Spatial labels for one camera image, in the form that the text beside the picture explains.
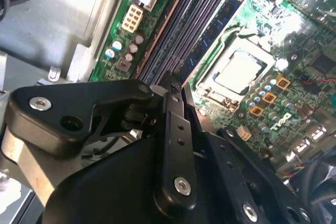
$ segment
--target screw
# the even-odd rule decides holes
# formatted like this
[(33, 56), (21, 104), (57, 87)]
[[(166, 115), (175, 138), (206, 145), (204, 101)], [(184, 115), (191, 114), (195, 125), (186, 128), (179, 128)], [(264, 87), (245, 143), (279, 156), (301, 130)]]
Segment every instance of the screw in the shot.
[(144, 93), (149, 93), (149, 90), (145, 85), (140, 84), (139, 89)]
[(182, 177), (178, 177), (174, 180), (175, 189), (184, 196), (189, 196), (191, 193), (191, 186), (189, 182)]
[(227, 133), (230, 137), (234, 137), (234, 134), (232, 133), (231, 130), (226, 130), (226, 133)]
[(206, 113), (204, 110), (202, 109), (198, 109), (199, 113), (201, 114), (201, 116), (206, 116)]
[(243, 204), (243, 210), (244, 210), (245, 215), (250, 219), (250, 221), (257, 222), (258, 215), (249, 203)]
[(51, 108), (51, 102), (44, 97), (34, 97), (29, 101), (30, 107), (34, 110), (47, 111)]
[(304, 211), (302, 208), (300, 208), (300, 213), (301, 213), (302, 217), (304, 217), (304, 219), (305, 219), (308, 223), (311, 222), (311, 219), (309, 218), (307, 212)]

